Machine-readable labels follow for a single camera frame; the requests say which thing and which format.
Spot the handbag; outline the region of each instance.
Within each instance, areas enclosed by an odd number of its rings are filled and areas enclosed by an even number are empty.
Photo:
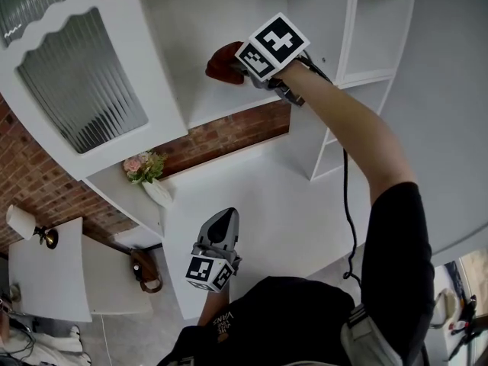
[[[152,294],[161,290],[161,276],[159,275],[156,263],[147,252],[141,251],[140,249],[132,249],[130,251],[130,264],[142,291]],[[154,288],[146,286],[147,283],[153,281],[158,281],[159,284]]]

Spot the cabinet door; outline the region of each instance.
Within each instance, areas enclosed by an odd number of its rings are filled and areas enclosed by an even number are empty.
[[[80,179],[187,133],[140,0],[0,0],[0,92]]]

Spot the black t-shirt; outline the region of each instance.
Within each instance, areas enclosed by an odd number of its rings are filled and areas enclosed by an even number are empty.
[[[406,364],[429,327],[434,269],[419,189],[402,183],[371,208],[361,302]],[[205,327],[183,329],[159,366],[194,357],[196,366],[350,364],[340,331],[354,309],[337,287],[302,278],[268,277],[221,310]]]

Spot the flower vase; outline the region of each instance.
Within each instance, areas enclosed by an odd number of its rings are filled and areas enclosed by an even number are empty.
[[[171,197],[169,191],[162,185],[162,183],[153,179],[152,183],[148,181],[143,181],[142,185],[146,193],[155,201],[159,206],[170,207],[173,203],[173,198]]]

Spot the white lampshade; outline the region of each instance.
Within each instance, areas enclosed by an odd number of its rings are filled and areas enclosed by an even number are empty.
[[[19,235],[29,240],[36,228],[36,217],[11,204],[7,210],[7,224]]]

